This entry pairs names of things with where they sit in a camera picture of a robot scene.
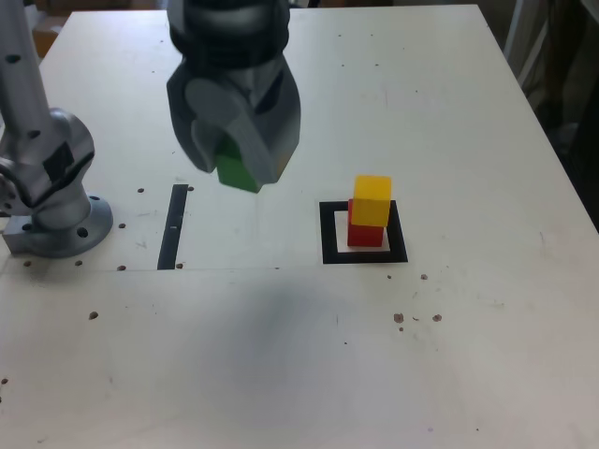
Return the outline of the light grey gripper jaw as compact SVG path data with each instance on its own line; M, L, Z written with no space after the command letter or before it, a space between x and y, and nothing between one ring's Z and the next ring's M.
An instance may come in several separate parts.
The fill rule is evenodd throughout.
M191 139L199 169L216 169L218 147L228 138L259 187L281 178L300 141L300 96L288 65L280 66L256 105L227 79L190 80L184 98L194 115Z

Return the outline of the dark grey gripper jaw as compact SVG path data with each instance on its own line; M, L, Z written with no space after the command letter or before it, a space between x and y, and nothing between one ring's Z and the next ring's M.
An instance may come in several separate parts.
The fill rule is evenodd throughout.
M202 122L185 99L185 88L193 79L186 67L178 67L167 82L172 127L183 151L193 165L204 172L216 168L215 154L224 137L219 128Z

